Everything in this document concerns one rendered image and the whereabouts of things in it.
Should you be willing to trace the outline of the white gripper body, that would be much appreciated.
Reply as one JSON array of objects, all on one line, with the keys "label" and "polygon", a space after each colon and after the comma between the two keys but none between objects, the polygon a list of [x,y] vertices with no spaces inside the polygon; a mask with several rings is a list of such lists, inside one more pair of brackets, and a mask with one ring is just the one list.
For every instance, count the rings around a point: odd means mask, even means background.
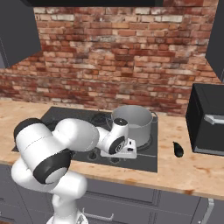
[{"label": "white gripper body", "polygon": [[101,156],[105,158],[130,158],[135,159],[137,157],[137,150],[132,148],[123,148],[118,153],[110,155],[105,151],[101,151]]}]

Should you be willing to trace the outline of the grey metal pot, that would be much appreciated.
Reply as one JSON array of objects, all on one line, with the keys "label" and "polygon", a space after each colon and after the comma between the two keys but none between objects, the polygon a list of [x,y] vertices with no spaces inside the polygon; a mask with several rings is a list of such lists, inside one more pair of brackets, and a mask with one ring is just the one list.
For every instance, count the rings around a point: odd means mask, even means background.
[{"label": "grey metal pot", "polygon": [[147,144],[151,138],[151,127],[158,121],[158,115],[138,105],[124,105],[116,108],[112,119],[122,118],[128,122],[129,138],[136,141],[136,146]]}]

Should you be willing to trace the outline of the dark purple eggplant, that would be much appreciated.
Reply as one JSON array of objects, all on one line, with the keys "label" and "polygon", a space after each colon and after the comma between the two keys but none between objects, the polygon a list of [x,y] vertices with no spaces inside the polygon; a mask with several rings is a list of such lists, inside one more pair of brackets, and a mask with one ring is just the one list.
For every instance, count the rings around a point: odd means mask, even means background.
[{"label": "dark purple eggplant", "polygon": [[179,143],[177,143],[177,142],[174,142],[173,143],[173,147],[174,147],[174,155],[177,158],[181,158],[184,155],[184,150],[181,147],[181,145]]}]

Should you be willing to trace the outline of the black hob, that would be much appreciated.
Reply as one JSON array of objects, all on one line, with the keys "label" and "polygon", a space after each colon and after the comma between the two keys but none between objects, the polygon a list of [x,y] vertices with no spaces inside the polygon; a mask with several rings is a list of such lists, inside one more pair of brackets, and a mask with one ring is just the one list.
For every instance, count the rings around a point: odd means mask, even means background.
[{"label": "black hob", "polygon": [[[92,123],[94,126],[104,128],[105,130],[111,130],[112,118],[109,112],[98,112],[93,110],[73,109],[73,108],[56,108],[50,107],[50,109],[42,116],[41,122],[50,130],[53,131],[59,121],[65,118],[77,118],[86,122]],[[98,153],[98,158],[95,161],[90,161],[88,155],[95,151]],[[136,147],[137,157],[135,159],[120,158],[118,164],[112,164],[110,159],[112,157],[102,157],[100,150],[94,148],[90,152],[69,152],[66,150],[62,159],[62,164],[68,165],[72,159],[89,162],[99,165],[113,165],[122,168],[129,168],[139,171],[157,172],[158,171],[158,122],[154,123],[151,127],[150,141],[140,147]]]}]

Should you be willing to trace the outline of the grey drawer front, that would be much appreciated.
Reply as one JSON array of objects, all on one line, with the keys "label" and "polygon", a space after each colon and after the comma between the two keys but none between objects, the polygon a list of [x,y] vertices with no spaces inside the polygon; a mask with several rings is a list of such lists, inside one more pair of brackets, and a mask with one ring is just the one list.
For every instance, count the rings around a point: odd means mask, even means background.
[{"label": "grey drawer front", "polygon": [[150,224],[152,212],[147,208],[132,206],[122,202],[112,202],[107,199],[83,197],[77,202],[79,209],[85,207],[88,214],[97,214],[109,217],[114,214],[112,221],[88,218],[91,223],[99,224]]},{"label": "grey drawer front", "polygon": [[118,199],[139,202],[146,205],[156,205],[158,199],[158,191],[154,189],[117,184],[91,178],[87,180],[87,191],[89,193],[109,195]]},{"label": "grey drawer front", "polygon": [[0,221],[32,224],[30,215],[10,176],[9,166],[0,164]]}]

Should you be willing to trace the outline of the black microwave oven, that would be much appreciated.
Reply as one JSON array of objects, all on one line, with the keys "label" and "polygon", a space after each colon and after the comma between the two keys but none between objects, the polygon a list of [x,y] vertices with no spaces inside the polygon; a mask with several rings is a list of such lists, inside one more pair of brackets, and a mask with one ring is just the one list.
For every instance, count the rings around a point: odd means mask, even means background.
[{"label": "black microwave oven", "polygon": [[205,115],[224,116],[224,86],[193,83],[185,114],[192,151],[224,157],[224,124],[212,125]]}]

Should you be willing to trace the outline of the grey cupboard door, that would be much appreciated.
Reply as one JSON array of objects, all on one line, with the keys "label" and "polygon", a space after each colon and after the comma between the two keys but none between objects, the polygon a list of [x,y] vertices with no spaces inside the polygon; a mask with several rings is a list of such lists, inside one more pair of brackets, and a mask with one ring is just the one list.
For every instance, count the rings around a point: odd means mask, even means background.
[{"label": "grey cupboard door", "polygon": [[[206,224],[224,224],[224,200],[215,199],[214,207]],[[201,198],[191,224],[201,224],[208,208],[208,199]]]}]

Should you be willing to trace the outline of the black extractor hood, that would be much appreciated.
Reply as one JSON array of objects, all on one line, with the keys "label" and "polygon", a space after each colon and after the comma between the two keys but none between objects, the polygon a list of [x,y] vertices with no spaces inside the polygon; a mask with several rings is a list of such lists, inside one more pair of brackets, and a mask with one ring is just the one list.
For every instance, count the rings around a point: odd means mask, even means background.
[{"label": "black extractor hood", "polygon": [[21,0],[30,7],[161,7],[164,0]]}]

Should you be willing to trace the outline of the dark grey wall cupboard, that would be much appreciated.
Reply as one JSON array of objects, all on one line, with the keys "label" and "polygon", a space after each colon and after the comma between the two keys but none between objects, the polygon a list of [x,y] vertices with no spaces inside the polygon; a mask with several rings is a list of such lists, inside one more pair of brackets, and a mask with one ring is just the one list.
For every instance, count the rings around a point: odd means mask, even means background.
[{"label": "dark grey wall cupboard", "polygon": [[0,0],[0,68],[41,50],[33,8],[26,0]]},{"label": "dark grey wall cupboard", "polygon": [[206,49],[206,60],[224,83],[224,0],[219,0]]}]

